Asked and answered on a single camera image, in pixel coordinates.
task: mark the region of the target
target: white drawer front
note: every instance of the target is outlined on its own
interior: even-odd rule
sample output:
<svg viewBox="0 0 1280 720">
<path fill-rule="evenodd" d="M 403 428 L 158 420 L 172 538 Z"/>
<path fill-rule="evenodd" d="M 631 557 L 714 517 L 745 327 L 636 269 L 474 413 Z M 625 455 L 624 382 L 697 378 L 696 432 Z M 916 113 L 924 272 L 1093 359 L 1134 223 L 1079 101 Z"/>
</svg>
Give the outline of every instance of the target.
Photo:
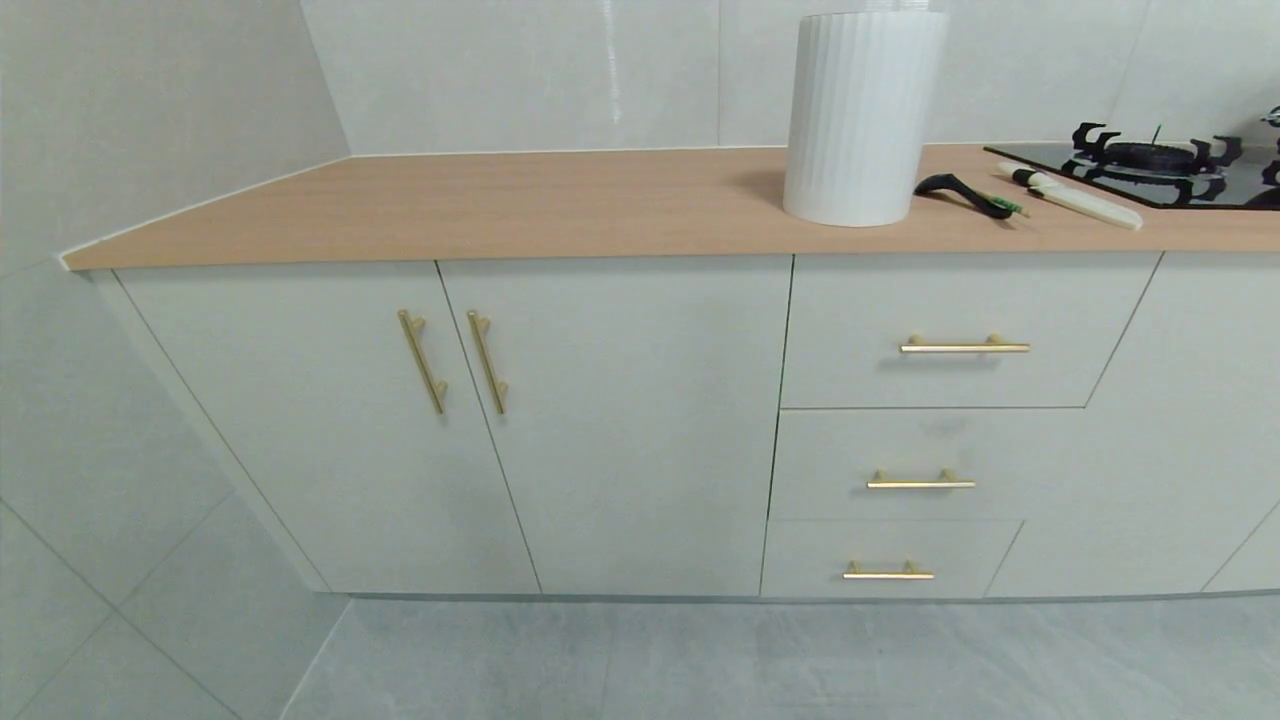
<svg viewBox="0 0 1280 720">
<path fill-rule="evenodd" d="M 1002 521 L 769 523 L 764 597 L 982 597 L 1021 525 Z M 932 579 L 846 579 L 859 573 L 899 573 L 910 560 Z"/>
<path fill-rule="evenodd" d="M 783 407 L 1079 407 L 1157 254 L 801 255 Z M 1025 354 L 902 354 L 984 343 Z"/>
<path fill-rule="evenodd" d="M 1083 410 L 785 410 L 769 516 L 781 520 L 1027 518 L 1071 483 Z M 972 488 L 878 487 L 972 480 Z"/>
</svg>

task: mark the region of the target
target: black peeler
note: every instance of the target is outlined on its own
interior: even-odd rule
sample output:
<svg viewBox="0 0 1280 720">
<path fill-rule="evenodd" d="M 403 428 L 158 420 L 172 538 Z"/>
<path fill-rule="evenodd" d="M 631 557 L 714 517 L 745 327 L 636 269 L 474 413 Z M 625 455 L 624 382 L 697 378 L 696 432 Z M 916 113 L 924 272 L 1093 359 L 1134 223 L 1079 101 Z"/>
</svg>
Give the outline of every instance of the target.
<svg viewBox="0 0 1280 720">
<path fill-rule="evenodd" d="M 1007 220 L 1014 217 L 1014 213 L 1029 218 L 1030 215 L 1023 210 L 1021 205 L 1016 202 L 1010 202 L 1004 197 L 995 197 L 987 195 L 986 192 L 979 192 L 968 184 L 960 182 L 960 178 L 951 173 L 943 173 L 940 176 L 929 176 L 920 181 L 920 184 L 915 186 L 916 195 L 928 195 L 931 192 L 938 192 L 942 190 L 950 190 L 965 200 L 968 200 L 979 213 L 987 215 L 988 218 L 995 218 L 997 220 Z"/>
</svg>

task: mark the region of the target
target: gray wall tile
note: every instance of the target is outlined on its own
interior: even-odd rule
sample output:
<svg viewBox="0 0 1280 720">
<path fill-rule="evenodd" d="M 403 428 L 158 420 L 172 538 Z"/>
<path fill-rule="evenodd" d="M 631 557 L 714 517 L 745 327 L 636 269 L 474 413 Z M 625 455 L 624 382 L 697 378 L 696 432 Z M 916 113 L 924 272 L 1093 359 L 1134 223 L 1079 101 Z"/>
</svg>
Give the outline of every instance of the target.
<svg viewBox="0 0 1280 720">
<path fill-rule="evenodd" d="M 19 720 L 234 720 L 200 685 L 113 616 Z"/>
<path fill-rule="evenodd" d="M 0 720 L 15 716 L 110 611 L 0 505 Z"/>
<path fill-rule="evenodd" d="M 1280 105 L 1280 3 L 1152 0 L 1129 61 L 1115 129 L 1185 142 L 1243 135 L 1271 145 L 1280 131 L 1258 120 Z"/>
<path fill-rule="evenodd" d="M 120 602 L 230 491 L 92 283 L 0 282 L 0 497 Z"/>
<path fill-rule="evenodd" d="M 786 145 L 800 18 L 860 0 L 724 0 L 721 143 Z M 1105 122 L 1147 0 L 954 0 L 929 142 L 1061 140 Z"/>
<path fill-rule="evenodd" d="M 279 717 L 347 602 L 303 587 L 233 495 L 120 612 L 241 717 Z"/>
<path fill-rule="evenodd" d="M 1062 141 L 1106 122 L 1148 0 L 955 0 L 929 142 Z"/>
<path fill-rule="evenodd" d="M 297 3 L 0 4 L 4 272 L 347 154 Z"/>
<path fill-rule="evenodd" d="M 356 154 L 716 145 L 717 0 L 303 0 Z"/>
</svg>

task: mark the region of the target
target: gold handle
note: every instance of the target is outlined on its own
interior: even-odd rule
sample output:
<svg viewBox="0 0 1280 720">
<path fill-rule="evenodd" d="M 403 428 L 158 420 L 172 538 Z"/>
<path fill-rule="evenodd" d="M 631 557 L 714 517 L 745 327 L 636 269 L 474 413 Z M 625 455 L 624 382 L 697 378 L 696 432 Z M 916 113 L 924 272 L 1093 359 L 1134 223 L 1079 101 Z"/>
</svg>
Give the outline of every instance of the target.
<svg viewBox="0 0 1280 720">
<path fill-rule="evenodd" d="M 893 480 L 884 475 L 884 470 L 876 470 L 867 487 L 870 489 L 963 489 L 978 487 L 974 480 L 957 478 L 955 470 L 943 468 L 938 480 Z"/>
<path fill-rule="evenodd" d="M 906 340 L 906 345 L 897 346 L 897 351 L 906 355 L 1030 352 L 1032 346 L 1025 342 L 1005 342 L 998 334 L 992 334 L 987 342 L 973 345 L 928 345 L 924 338 L 914 334 Z"/>
<path fill-rule="evenodd" d="M 493 404 L 498 409 L 499 415 L 506 415 L 507 404 L 503 398 L 507 396 L 507 383 L 499 380 L 493 372 L 493 357 L 489 356 L 489 343 L 485 341 L 485 336 L 489 333 L 489 318 L 481 318 L 479 313 L 470 310 L 467 320 L 471 322 L 471 334 L 476 338 L 476 347 L 480 348 L 480 363 L 484 365 L 485 377 L 489 378 L 489 389 L 493 391 Z"/>
<path fill-rule="evenodd" d="M 841 575 L 846 580 L 932 580 L 933 573 L 925 573 L 908 560 L 901 573 L 864 573 L 856 560 L 849 561 L 849 570 Z"/>
<path fill-rule="evenodd" d="M 422 375 L 422 383 L 426 384 L 426 392 L 431 396 L 431 405 L 435 405 L 435 413 L 438 415 L 444 415 L 444 391 L 449 389 L 449 383 L 440 380 L 435 382 L 431 377 L 431 366 L 426 364 L 426 355 L 422 354 L 422 346 L 417 342 L 417 333 L 422 332 L 426 327 L 426 320 L 422 318 L 411 318 L 408 310 L 401 310 L 397 313 L 401 319 L 401 328 L 404 331 L 404 340 L 408 341 L 408 348 L 413 352 L 413 361 L 417 363 L 417 372 Z"/>
</svg>

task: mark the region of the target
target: gray tiled floor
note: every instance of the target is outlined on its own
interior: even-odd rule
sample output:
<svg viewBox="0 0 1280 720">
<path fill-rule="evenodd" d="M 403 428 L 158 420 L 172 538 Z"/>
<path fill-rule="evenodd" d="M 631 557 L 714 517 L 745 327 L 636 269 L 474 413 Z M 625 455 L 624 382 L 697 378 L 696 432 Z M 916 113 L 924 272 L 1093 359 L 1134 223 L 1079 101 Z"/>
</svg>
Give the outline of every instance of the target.
<svg viewBox="0 0 1280 720">
<path fill-rule="evenodd" d="M 285 720 L 1225 719 L 1280 596 L 1030 605 L 356 601 Z"/>
</svg>

